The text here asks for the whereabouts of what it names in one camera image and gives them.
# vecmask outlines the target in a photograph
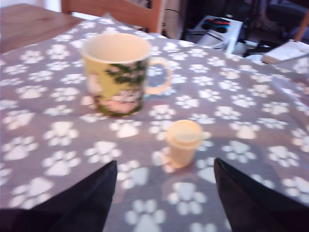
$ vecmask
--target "mug handle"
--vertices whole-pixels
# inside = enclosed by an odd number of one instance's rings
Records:
[[[146,94],[159,94],[167,90],[171,86],[172,78],[173,78],[173,71],[171,70],[170,66],[168,65],[168,60],[163,57],[151,57],[148,67],[161,64],[167,70],[167,79],[164,84],[156,87],[145,87]]]

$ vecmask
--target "tablecloth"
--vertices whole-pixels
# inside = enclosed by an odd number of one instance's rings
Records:
[[[78,49],[98,33],[133,33],[165,57],[173,85],[145,96],[134,115],[98,113]],[[1,56],[1,207],[31,208],[111,160],[116,192],[104,231],[225,232],[213,174],[220,157],[258,182],[309,205],[309,57],[270,66],[133,30],[84,21],[51,40]],[[149,82],[164,79],[150,67]],[[193,162],[173,168],[166,128],[204,130]]]

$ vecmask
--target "small plastic cup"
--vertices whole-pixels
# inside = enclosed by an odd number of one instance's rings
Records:
[[[167,130],[169,159],[175,168],[191,163],[195,150],[203,140],[203,129],[190,120],[174,122]]]

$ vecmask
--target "ceramic mug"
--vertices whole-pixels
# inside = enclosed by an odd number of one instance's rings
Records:
[[[125,116],[141,109],[143,94],[158,94],[171,85],[172,71],[164,58],[151,58],[150,43],[132,34],[101,34],[85,41],[81,49],[88,89],[105,115]],[[146,87],[149,66],[167,69],[166,82]]]

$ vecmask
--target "white book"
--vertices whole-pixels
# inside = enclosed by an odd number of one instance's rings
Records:
[[[263,54],[262,61],[267,64],[273,64],[287,59],[301,57],[309,53],[309,45],[302,42],[290,40],[279,47]]]

